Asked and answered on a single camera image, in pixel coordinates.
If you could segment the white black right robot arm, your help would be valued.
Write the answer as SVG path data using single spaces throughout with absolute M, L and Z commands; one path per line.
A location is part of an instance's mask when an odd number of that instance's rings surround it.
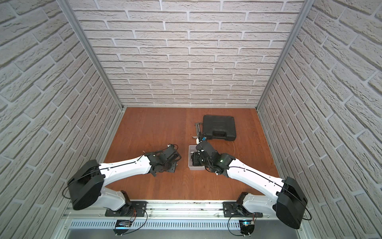
M 266 202 L 257 203 L 252 199 L 252 194 L 242 194 L 238 204 L 246 211 L 276 215 L 285 225 L 300 228 L 308 199 L 295 179 L 289 176 L 281 179 L 262 173 L 230 154 L 218 153 L 207 141 L 196 145 L 196 154 L 207 171 L 243 182 L 268 197 Z

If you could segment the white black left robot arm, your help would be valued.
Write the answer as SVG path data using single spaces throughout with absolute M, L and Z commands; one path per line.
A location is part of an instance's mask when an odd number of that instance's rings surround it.
M 90 160 L 67 183 L 73 209 L 79 211 L 97 206 L 108 209 L 112 216 L 127 216 L 134 211 L 127 193 L 123 190 L 111 190 L 106 186 L 136 175 L 173 173 L 181 158 L 175 145 L 169 144 L 163 150 L 146 152 L 137 158 L 124 161 L 98 163 Z

